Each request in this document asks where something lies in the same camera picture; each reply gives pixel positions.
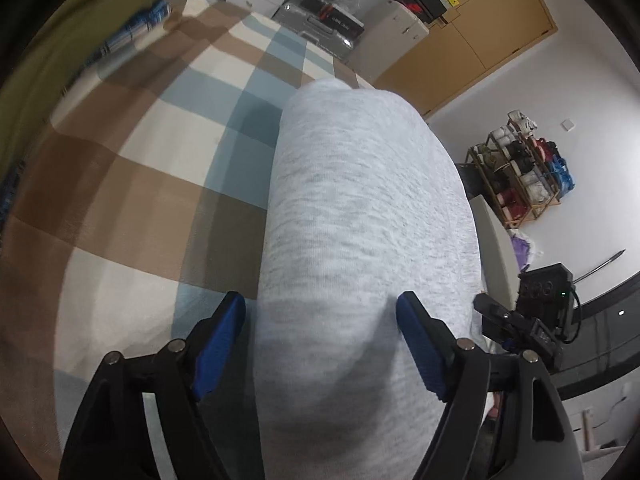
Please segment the purple plastic bag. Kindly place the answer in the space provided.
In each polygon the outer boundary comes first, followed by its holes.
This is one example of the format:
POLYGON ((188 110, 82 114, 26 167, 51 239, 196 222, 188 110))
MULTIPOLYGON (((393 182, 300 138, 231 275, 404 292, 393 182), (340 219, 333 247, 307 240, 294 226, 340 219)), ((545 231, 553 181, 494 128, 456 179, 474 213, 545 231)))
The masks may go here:
POLYGON ((518 268, 525 271, 542 256, 535 241, 519 229, 508 229, 518 268))

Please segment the black box on suitcase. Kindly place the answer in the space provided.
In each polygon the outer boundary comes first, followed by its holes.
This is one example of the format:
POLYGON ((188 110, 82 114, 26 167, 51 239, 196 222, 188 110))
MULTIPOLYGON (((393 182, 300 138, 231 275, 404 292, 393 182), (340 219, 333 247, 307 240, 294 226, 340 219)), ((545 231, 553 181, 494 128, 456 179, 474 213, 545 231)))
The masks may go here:
POLYGON ((364 32, 363 22, 337 4, 323 0, 302 0, 300 5, 320 24, 349 40, 356 40, 364 32))

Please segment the white small cabinet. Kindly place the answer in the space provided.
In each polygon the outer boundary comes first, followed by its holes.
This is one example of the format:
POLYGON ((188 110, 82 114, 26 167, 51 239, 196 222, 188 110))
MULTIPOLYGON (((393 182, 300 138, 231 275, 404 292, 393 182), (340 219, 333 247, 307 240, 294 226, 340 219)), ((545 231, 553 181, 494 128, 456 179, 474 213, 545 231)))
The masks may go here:
POLYGON ((385 0, 364 17, 364 31, 345 64, 375 82, 429 33, 416 14, 397 1, 385 0))

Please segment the light grey sweatshirt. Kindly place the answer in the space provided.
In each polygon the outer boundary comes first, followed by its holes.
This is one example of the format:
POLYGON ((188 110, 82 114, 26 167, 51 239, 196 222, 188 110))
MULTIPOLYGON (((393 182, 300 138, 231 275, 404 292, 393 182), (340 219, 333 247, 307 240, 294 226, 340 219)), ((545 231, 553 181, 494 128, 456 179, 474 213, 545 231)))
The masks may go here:
POLYGON ((407 290, 477 338, 475 223, 454 162, 382 90, 319 79, 285 105, 254 347, 269 479, 409 479, 444 407, 398 330, 407 290))

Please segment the grey bed footboard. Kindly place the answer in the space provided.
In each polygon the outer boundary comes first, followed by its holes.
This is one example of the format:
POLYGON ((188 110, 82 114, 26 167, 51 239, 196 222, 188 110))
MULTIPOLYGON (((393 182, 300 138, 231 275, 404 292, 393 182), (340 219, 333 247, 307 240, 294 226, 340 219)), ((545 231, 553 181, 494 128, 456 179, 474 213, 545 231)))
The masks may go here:
POLYGON ((470 200, 475 221, 485 292, 513 311, 518 300, 520 268, 511 237, 483 196, 470 200))

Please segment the silver aluminium suitcase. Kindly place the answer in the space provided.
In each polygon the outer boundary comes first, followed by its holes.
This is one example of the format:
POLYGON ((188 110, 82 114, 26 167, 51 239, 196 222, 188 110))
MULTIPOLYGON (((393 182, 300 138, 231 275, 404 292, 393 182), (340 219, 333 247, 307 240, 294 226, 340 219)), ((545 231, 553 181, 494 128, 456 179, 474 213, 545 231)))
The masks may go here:
POLYGON ((272 18, 280 25, 291 29, 298 36, 341 60, 346 60, 354 50, 355 45, 352 40, 322 24, 314 14, 294 3, 282 4, 272 18))

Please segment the checkered bed sheet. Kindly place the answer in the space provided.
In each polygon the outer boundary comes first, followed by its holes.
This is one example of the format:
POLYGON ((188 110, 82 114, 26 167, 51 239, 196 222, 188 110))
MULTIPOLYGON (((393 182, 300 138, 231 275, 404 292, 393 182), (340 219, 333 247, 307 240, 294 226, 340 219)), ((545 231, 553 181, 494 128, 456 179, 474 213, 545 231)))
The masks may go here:
POLYGON ((321 78, 366 85, 270 18, 186 0, 46 121, 1 248, 1 416, 40 477, 106 352, 256 297, 282 110, 321 78))

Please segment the wooden door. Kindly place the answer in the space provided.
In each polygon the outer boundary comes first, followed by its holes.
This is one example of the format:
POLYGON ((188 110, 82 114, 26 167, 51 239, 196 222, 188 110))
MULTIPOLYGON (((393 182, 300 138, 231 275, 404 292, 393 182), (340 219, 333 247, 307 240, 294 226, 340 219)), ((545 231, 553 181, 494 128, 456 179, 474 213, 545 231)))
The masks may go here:
POLYGON ((544 0, 459 0, 373 85, 428 117, 557 30, 544 0))

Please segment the wooden shoe rack with shoes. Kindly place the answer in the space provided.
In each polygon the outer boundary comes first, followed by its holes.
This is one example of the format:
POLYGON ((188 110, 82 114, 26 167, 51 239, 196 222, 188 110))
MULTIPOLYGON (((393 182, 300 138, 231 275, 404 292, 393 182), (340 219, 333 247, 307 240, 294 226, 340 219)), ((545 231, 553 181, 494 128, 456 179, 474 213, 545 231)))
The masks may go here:
POLYGON ((520 110, 466 151, 458 166, 468 196, 482 196, 508 229, 540 218, 574 190, 558 147, 536 135, 536 122, 520 110))

